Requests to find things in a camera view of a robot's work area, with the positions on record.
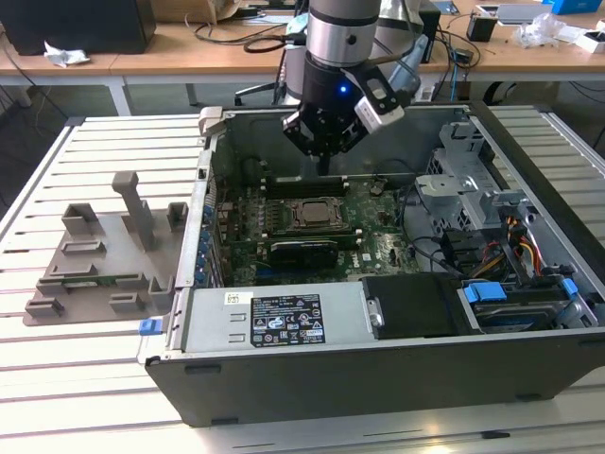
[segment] plastic bag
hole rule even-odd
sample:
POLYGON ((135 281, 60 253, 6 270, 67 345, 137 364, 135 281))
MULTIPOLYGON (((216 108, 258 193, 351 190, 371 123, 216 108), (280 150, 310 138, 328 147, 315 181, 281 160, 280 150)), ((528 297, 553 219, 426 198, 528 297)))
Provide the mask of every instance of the plastic bag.
POLYGON ((513 40, 524 49, 539 45, 558 45, 555 36, 565 26, 565 22, 555 19, 554 14, 545 12, 536 16, 531 24, 519 26, 512 34, 513 40))

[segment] wooden desk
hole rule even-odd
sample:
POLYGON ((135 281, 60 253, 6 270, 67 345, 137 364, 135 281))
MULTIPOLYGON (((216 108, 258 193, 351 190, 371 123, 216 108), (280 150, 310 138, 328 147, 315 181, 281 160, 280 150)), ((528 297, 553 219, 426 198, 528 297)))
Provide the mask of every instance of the wooden desk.
MULTIPOLYGON (((271 27, 221 25, 215 27, 212 38, 232 40, 271 27)), ((275 30, 284 33, 285 27, 275 30)), ((208 35, 208 29, 200 33, 208 35)), ((120 55, 112 63, 111 72, 117 76, 178 75, 178 74, 271 74, 275 75, 281 52, 249 54, 241 45, 211 44, 198 40, 184 24, 158 26, 147 52, 141 55, 120 55)))
MULTIPOLYGON (((461 14, 469 14, 476 0, 456 0, 461 14)), ((527 4, 527 0, 507 0, 506 3, 527 4)), ((605 5, 593 14, 572 14, 557 16, 569 26, 593 28, 600 17, 605 15, 605 5)), ((442 16, 441 27, 466 37, 469 18, 463 17, 448 24, 455 16, 442 16)), ((481 50, 481 62, 472 73, 603 73, 605 54, 589 54, 573 44, 560 42, 558 47, 550 45, 524 49, 511 38, 516 26, 496 25, 492 39, 488 43, 475 43, 481 50)), ((453 38, 453 45, 473 50, 462 40, 453 38)), ((443 45, 435 43, 431 62, 421 67, 421 72, 445 71, 447 54, 443 45)))
MULTIPOLYGON (((479 0, 456 0, 462 14, 470 13, 479 0)), ((507 3, 527 4, 530 0, 507 0, 507 3)), ((442 16, 441 26, 456 16, 442 16)), ((570 26, 593 27, 605 17, 605 5, 594 14, 559 16, 570 26)), ((468 17, 457 19, 449 31, 465 36, 468 17)), ((215 27, 212 37, 233 39, 267 28, 259 26, 215 27)), ((523 49, 513 42, 514 26, 496 26, 489 43, 477 43, 481 62, 468 75, 469 81, 556 81, 605 80, 605 54, 592 55, 566 43, 558 47, 523 49)), ((453 38, 457 47, 470 48, 453 38)), ((275 77, 281 52, 247 54, 241 46, 210 44, 197 40, 184 24, 160 24, 156 36, 142 55, 93 55, 92 63, 61 69, 42 57, 19 57, 17 63, 41 85, 96 84, 109 87, 116 110, 130 115, 132 105, 128 86, 132 84, 182 83, 187 86, 190 103, 197 102, 195 83, 256 83, 269 82, 275 77)), ((0 52, 0 84, 27 85, 23 77, 0 52)), ((423 88, 438 82, 447 69, 444 46, 435 43, 431 62, 420 68, 423 88)))

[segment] motherboard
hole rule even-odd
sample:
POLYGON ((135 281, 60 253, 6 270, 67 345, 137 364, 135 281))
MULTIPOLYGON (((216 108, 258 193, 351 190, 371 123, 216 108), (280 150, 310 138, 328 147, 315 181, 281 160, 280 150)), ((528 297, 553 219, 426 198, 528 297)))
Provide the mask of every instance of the motherboard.
POLYGON ((399 197, 397 188, 375 179, 228 190, 216 208, 226 285, 346 282, 419 271, 402 239, 399 197))

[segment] black plastic cover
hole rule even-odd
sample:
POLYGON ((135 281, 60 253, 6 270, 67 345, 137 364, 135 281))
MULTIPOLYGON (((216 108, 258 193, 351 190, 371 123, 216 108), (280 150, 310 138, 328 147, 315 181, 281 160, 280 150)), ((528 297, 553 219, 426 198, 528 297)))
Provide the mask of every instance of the black plastic cover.
POLYGON ((436 338, 472 334, 457 295, 460 283, 447 273, 421 272, 362 279, 366 299, 380 307, 377 339, 436 338))

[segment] black box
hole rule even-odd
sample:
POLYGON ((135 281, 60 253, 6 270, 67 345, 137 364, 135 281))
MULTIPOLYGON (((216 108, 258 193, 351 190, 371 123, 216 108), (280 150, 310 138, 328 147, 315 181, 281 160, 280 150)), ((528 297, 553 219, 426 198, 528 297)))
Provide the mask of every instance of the black box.
POLYGON ((476 43, 487 43, 492 38, 496 22, 498 20, 495 17, 471 16, 466 37, 476 43))
POLYGON ((428 38, 428 44, 423 55, 423 63, 428 63, 431 60, 433 52, 433 44, 435 43, 435 35, 437 35, 437 27, 441 18, 441 11, 430 0, 421 0, 420 9, 418 11, 420 18, 424 22, 423 35, 428 38))
POLYGON ((0 22, 20 55, 44 41, 87 53, 141 54, 153 37, 150 0, 0 0, 0 22))

